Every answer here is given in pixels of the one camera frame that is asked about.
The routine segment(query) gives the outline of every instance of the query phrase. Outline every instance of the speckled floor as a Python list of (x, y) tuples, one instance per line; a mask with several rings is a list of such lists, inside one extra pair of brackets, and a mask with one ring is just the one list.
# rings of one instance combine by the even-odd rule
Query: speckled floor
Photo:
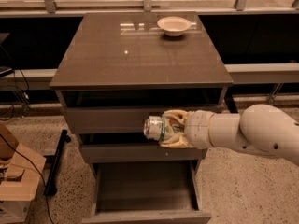
[[(242, 112), (265, 103), (265, 98), (236, 97), (235, 102)], [(275, 105), (299, 120), (299, 96), (278, 97)], [(60, 105), (33, 105), (28, 117), (5, 124), (21, 142), (43, 155), (54, 152), (61, 130), (67, 129)], [(76, 224), (91, 213), (95, 180), (79, 154), (75, 136), (69, 135), (72, 141), (64, 147), (58, 192), (49, 203), (55, 223)], [(215, 148), (206, 154), (196, 178), (203, 210), (213, 216), (209, 224), (298, 223), (299, 167), (287, 161)], [(40, 183), (25, 223), (50, 223), (42, 193)]]

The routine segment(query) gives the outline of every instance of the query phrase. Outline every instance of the cabinet top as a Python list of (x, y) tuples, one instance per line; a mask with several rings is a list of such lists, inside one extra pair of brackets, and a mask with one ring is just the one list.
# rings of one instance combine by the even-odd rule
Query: cabinet top
[[(157, 21), (192, 23), (170, 37)], [(104, 13), (84, 16), (57, 72), (54, 90), (226, 87), (233, 81), (195, 13)]]

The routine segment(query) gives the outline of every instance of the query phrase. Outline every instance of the white bowl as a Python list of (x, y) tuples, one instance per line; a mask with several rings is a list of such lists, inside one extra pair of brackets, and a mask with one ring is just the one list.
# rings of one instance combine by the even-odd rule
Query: white bowl
[(166, 17), (158, 20), (158, 26), (169, 36), (180, 36), (191, 27), (191, 23), (180, 17)]

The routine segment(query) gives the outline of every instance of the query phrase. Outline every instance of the box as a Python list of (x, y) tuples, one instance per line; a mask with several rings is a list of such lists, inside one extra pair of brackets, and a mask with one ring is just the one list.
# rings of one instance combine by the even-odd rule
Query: box
[[(6, 126), (0, 126), (0, 134), (23, 156), (31, 160), (41, 173), (46, 159), (31, 148), (19, 143)], [(19, 181), (2, 181), (0, 184), (0, 223), (23, 222), (27, 217), (30, 202), (36, 196), (40, 174), (35, 167), (17, 152), (7, 148), (0, 137), (0, 158), (10, 159), (5, 177), (22, 175)]]

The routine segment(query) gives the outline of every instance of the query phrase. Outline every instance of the table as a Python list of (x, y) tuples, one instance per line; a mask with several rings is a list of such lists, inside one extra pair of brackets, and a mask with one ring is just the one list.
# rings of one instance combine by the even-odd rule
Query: table
[[(180, 37), (165, 16), (192, 23)], [(217, 109), (233, 84), (195, 13), (87, 14), (50, 83), (96, 176), (84, 223), (208, 223), (195, 173), (202, 150), (146, 140), (143, 122), (167, 109)]]

